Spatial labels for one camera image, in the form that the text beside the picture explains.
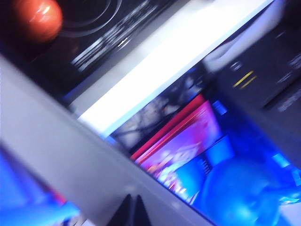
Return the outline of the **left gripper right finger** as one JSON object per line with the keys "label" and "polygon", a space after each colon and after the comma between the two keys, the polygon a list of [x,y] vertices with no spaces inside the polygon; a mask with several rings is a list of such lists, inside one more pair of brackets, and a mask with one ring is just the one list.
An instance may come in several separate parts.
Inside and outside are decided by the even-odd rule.
{"label": "left gripper right finger", "polygon": [[151,226],[151,221],[140,195],[137,196],[135,203],[134,226]]}

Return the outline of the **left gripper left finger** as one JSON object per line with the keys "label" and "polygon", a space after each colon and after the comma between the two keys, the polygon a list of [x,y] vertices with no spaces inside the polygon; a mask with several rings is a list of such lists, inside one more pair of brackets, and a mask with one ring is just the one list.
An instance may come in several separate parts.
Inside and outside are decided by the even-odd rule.
{"label": "left gripper left finger", "polygon": [[109,220],[107,226],[126,226],[130,218],[130,208],[131,208],[132,196],[128,194],[116,212],[113,214]]}

